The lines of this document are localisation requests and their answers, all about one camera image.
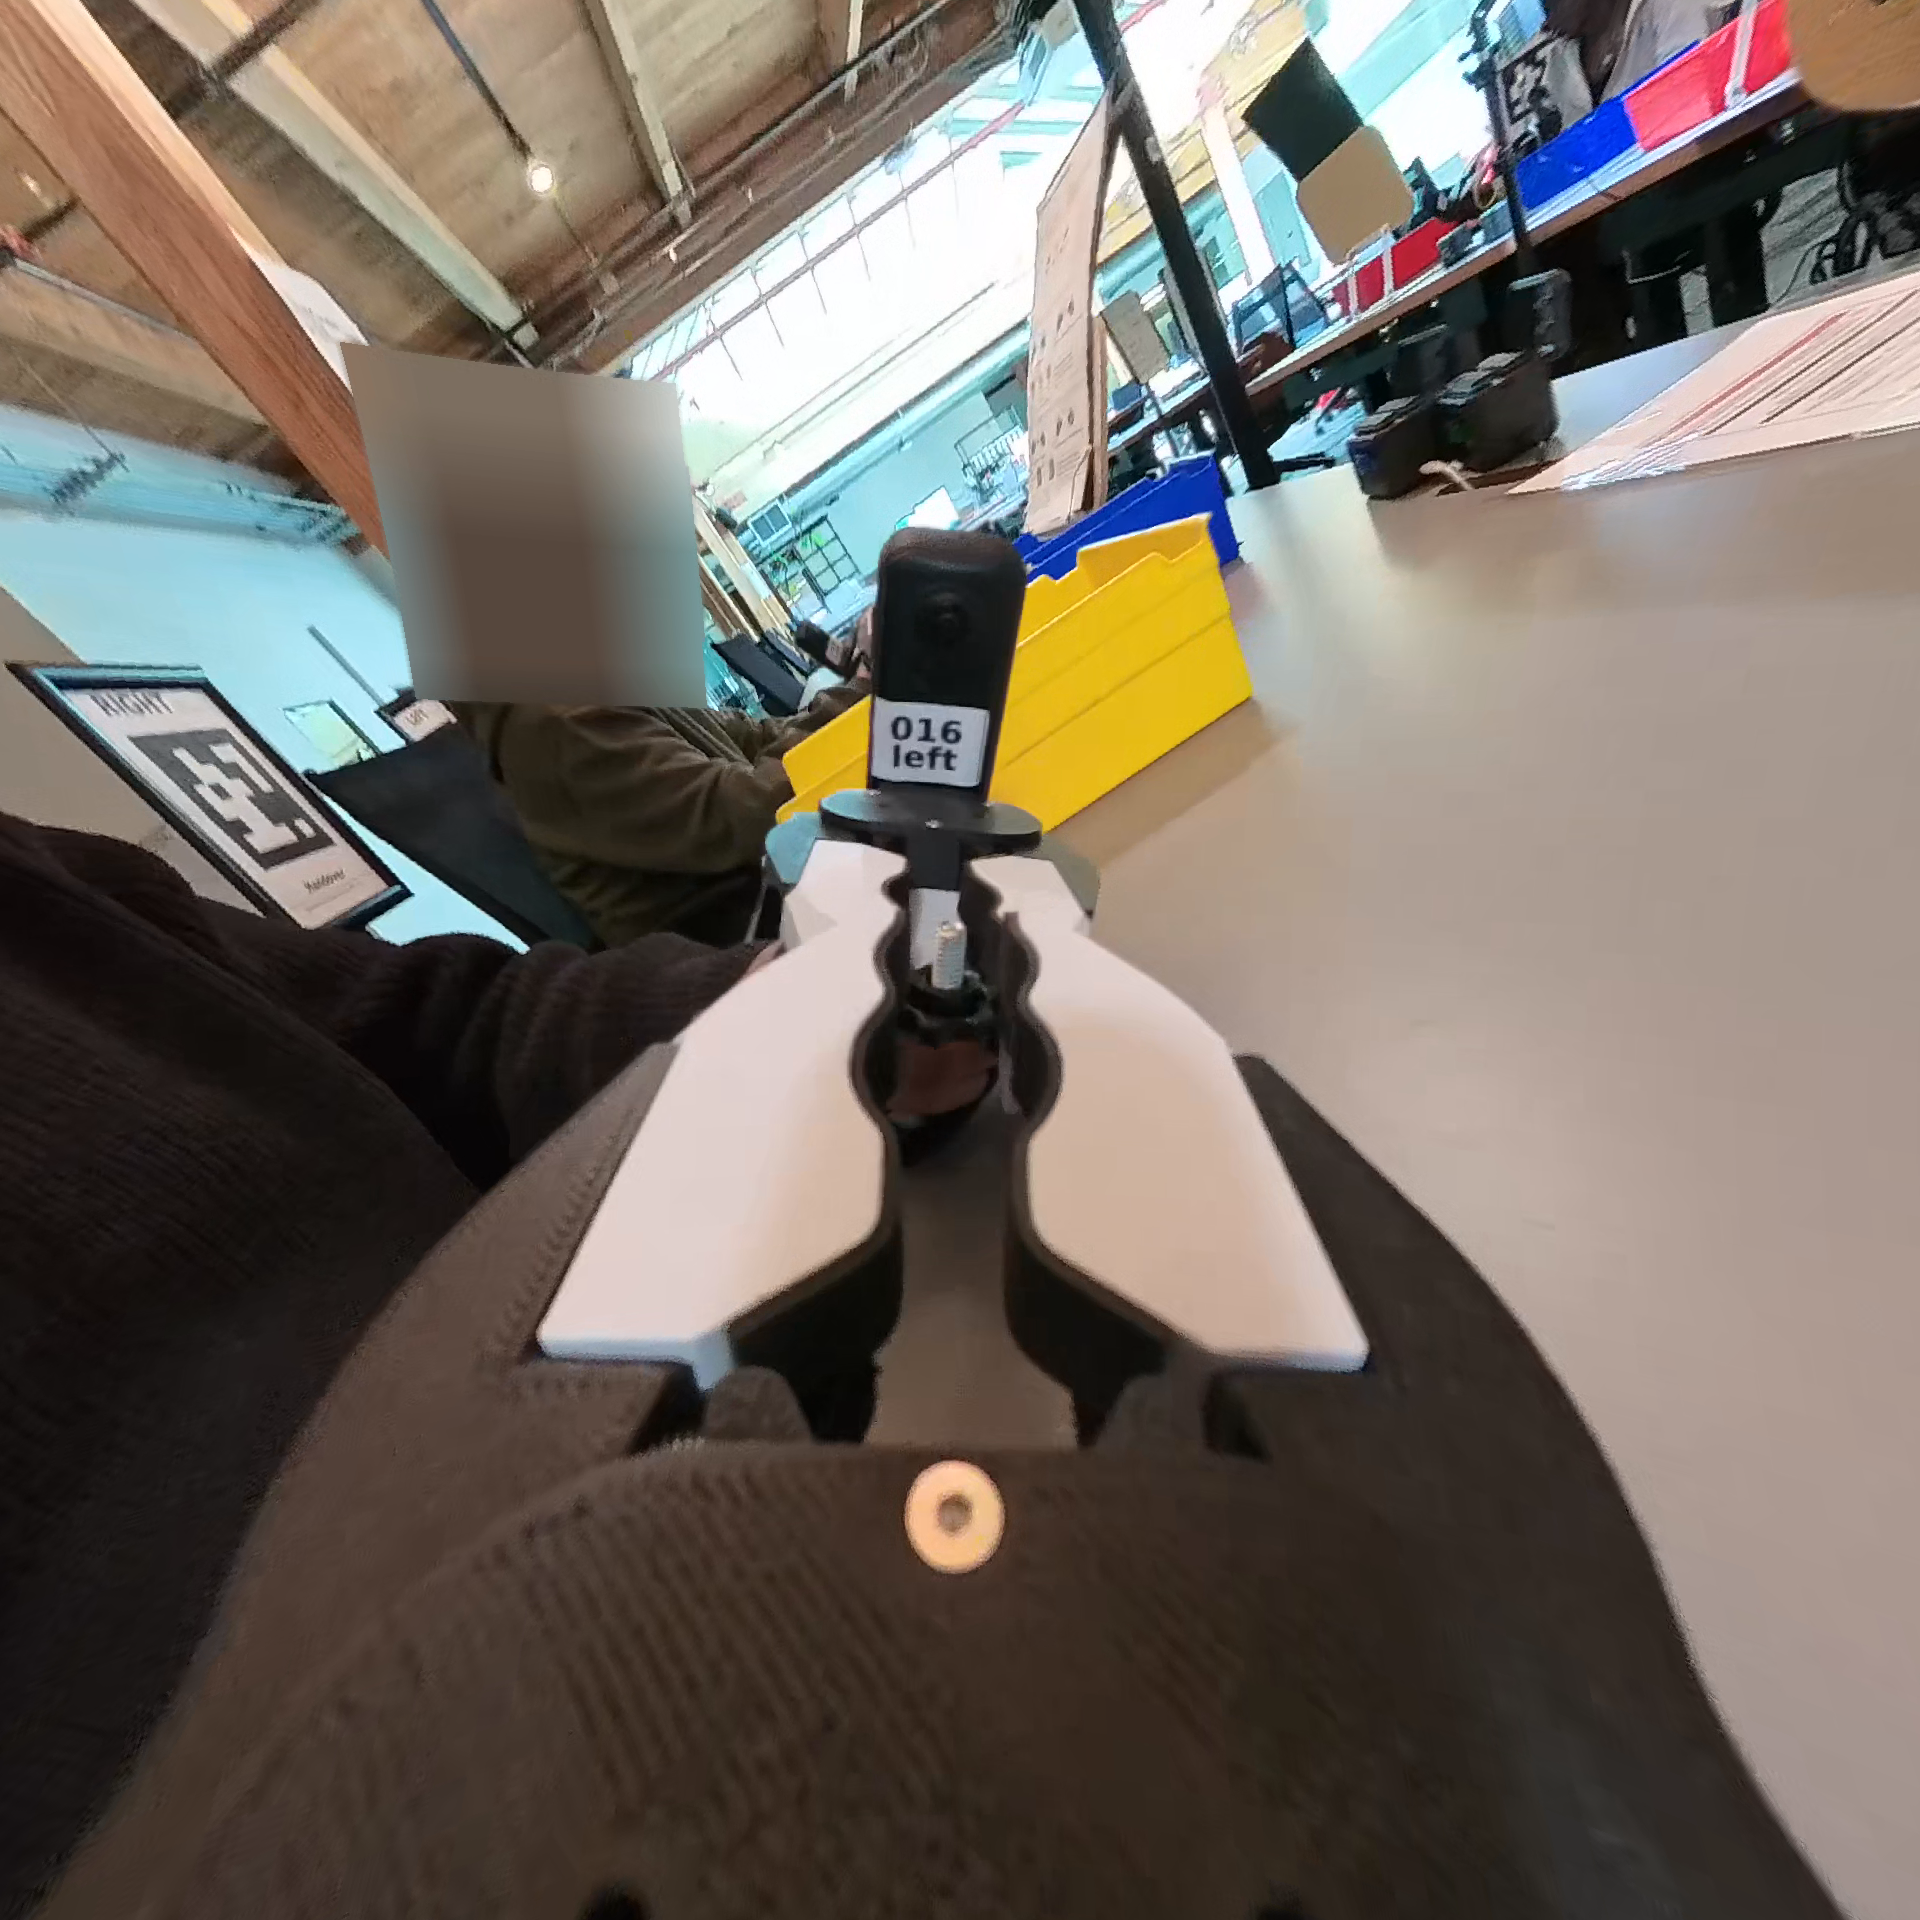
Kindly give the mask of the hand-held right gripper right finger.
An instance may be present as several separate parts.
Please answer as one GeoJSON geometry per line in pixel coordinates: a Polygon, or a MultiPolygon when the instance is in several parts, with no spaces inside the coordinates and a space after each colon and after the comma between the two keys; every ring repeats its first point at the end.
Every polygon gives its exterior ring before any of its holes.
{"type": "Polygon", "coordinates": [[[1007,917],[1003,1302],[1045,1374],[1355,1374],[1370,1339],[1228,1042],[1077,917],[1007,917]]]}

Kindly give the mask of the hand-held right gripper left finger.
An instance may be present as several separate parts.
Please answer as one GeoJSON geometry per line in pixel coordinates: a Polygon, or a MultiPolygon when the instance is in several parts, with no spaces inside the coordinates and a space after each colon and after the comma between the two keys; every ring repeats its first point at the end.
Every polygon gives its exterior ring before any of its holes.
{"type": "Polygon", "coordinates": [[[877,1357],[903,1296],[895,1153],[854,1065],[892,934],[818,928],[685,1029],[545,1313],[545,1357],[676,1362],[697,1386],[877,1357]]]}

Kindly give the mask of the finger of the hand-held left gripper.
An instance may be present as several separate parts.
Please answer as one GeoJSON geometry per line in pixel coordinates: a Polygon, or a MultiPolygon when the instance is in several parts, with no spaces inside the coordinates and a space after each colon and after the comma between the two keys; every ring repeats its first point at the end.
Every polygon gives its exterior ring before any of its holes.
{"type": "Polygon", "coordinates": [[[1091,937],[1091,912],[1062,870],[1042,856],[993,856],[972,861],[979,952],[985,963],[1045,963],[1091,937]]]}
{"type": "Polygon", "coordinates": [[[823,840],[781,904],[781,977],[898,979],[905,953],[905,856],[823,840]]]}

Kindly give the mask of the black knob screw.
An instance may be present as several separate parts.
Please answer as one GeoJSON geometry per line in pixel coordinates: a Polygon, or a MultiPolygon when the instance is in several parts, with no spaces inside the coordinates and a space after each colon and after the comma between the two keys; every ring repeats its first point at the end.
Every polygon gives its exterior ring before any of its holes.
{"type": "Polygon", "coordinates": [[[963,1042],[996,1050],[996,996],[969,961],[969,930],[957,917],[934,921],[929,941],[907,957],[895,1029],[929,1050],[963,1042]]]}

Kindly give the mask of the person's left hand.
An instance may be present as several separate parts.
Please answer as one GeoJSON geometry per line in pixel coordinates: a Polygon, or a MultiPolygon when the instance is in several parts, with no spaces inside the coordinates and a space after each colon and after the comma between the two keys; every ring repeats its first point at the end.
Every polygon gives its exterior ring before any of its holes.
{"type": "Polygon", "coordinates": [[[884,1112],[901,1126],[966,1115],[993,1090],[996,1072],[996,1051],[975,1040],[903,1040],[884,1112]]]}

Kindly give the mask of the yellow plastic bin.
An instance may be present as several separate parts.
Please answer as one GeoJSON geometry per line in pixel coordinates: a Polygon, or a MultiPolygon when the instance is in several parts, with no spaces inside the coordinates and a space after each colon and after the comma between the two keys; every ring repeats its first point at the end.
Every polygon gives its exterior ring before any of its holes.
{"type": "MultiPolygon", "coordinates": [[[[1065,573],[1028,573],[1012,674],[996,723],[993,779],[980,800],[1010,804],[1053,829],[1252,700],[1221,558],[1204,512],[1081,544],[1065,573]]],[[[959,748],[957,709],[881,715],[859,700],[785,754],[791,788],[779,825],[881,773],[934,800],[972,800],[940,766],[905,750],[959,748]]]]}

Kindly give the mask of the cardboard instruction board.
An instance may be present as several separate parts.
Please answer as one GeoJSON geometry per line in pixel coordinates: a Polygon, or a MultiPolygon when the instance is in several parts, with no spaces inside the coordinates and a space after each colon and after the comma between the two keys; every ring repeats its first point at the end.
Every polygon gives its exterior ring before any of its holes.
{"type": "Polygon", "coordinates": [[[1026,339],[1025,530],[1053,537],[1106,488],[1108,371],[1097,317],[1097,240],[1113,168],[1113,90],[1039,198],[1026,339]]]}

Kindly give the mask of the black battery charger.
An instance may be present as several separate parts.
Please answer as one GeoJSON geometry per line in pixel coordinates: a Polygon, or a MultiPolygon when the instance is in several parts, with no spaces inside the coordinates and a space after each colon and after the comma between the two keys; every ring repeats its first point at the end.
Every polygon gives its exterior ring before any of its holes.
{"type": "Polygon", "coordinates": [[[1559,430],[1549,366],[1535,352],[1495,352],[1434,400],[1435,446],[1473,473],[1511,465],[1559,430]]]}
{"type": "Polygon", "coordinates": [[[1365,413],[1349,435],[1349,459],[1367,500],[1391,500],[1425,481],[1425,468],[1439,462],[1438,409],[1434,395],[1401,395],[1365,413]]]}

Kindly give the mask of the red plastic bin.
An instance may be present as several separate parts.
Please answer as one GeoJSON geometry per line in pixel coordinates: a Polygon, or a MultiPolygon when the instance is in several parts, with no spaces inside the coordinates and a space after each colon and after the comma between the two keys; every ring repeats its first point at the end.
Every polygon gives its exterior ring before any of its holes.
{"type": "Polygon", "coordinates": [[[1763,4],[1649,73],[1623,96],[1643,154],[1654,154],[1795,75],[1785,8],[1763,4]]]}
{"type": "Polygon", "coordinates": [[[1473,224],[1425,221],[1406,236],[1382,238],[1349,266],[1333,270],[1323,299],[1339,317],[1351,321],[1503,236],[1503,214],[1485,214],[1473,224]]]}

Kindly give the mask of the black panel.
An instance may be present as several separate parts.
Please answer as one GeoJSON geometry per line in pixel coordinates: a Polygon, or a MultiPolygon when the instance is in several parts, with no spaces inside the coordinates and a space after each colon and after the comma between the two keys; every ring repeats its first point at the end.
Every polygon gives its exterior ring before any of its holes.
{"type": "Polygon", "coordinates": [[[1303,182],[1365,121],[1317,43],[1306,36],[1241,110],[1241,121],[1303,182]]]}

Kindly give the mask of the marker tag stand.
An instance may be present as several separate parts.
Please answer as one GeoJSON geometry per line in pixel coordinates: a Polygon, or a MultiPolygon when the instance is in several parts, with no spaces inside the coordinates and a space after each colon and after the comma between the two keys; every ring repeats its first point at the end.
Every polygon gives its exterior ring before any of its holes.
{"type": "Polygon", "coordinates": [[[1516,266],[1516,277],[1511,280],[1503,298],[1508,348],[1511,352],[1532,352],[1533,358],[1551,366],[1564,361],[1571,352],[1571,280],[1566,273],[1547,270],[1543,266],[1532,238],[1506,123],[1497,43],[1490,35],[1485,12],[1475,14],[1473,35],[1473,73],[1490,115],[1495,168],[1501,186],[1516,266]]]}

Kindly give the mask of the long wooden desk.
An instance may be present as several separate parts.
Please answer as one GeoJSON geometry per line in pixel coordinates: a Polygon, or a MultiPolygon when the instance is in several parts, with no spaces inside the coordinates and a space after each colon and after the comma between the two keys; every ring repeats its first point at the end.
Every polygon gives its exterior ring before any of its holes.
{"type": "MultiPolygon", "coordinates": [[[[1547,254],[1572,234],[1595,232],[1605,257],[1623,257],[1836,168],[1857,123],[1908,115],[1914,108],[1822,104],[1785,72],[1661,146],[1620,150],[1557,198],[1524,209],[1527,234],[1547,254]]],[[[1490,277],[1513,273],[1516,257],[1513,238],[1501,232],[1455,259],[1434,254],[1422,273],[1404,277],[1388,243],[1370,248],[1331,281],[1351,294],[1351,308],[1250,382],[1255,409],[1301,413],[1317,393],[1374,373],[1389,356],[1377,337],[1404,321],[1434,314],[1478,324],[1497,302],[1490,277]]]]}

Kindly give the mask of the small blue plastic bin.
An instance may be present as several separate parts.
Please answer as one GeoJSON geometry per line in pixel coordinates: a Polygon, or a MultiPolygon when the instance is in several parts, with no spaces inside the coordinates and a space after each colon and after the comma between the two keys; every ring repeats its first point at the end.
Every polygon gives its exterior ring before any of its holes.
{"type": "Polygon", "coordinates": [[[1579,189],[1620,158],[1641,154],[1626,98],[1605,101],[1543,146],[1519,155],[1516,181],[1530,217],[1579,189]]]}

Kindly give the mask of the printed paper sheet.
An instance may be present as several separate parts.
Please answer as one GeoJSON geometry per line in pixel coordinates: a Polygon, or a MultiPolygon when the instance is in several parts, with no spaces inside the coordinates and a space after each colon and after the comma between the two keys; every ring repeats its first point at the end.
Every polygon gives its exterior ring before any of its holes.
{"type": "Polygon", "coordinates": [[[1755,321],[1519,494],[1589,492],[1918,427],[1918,275],[1755,321]]]}

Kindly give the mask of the wooden support post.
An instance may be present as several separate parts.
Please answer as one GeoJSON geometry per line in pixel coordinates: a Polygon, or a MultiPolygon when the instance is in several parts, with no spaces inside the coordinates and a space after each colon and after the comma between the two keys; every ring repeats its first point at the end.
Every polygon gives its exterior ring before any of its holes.
{"type": "Polygon", "coordinates": [[[268,275],[268,238],[82,4],[2,4],[2,108],[158,299],[387,553],[346,373],[268,275]]]}

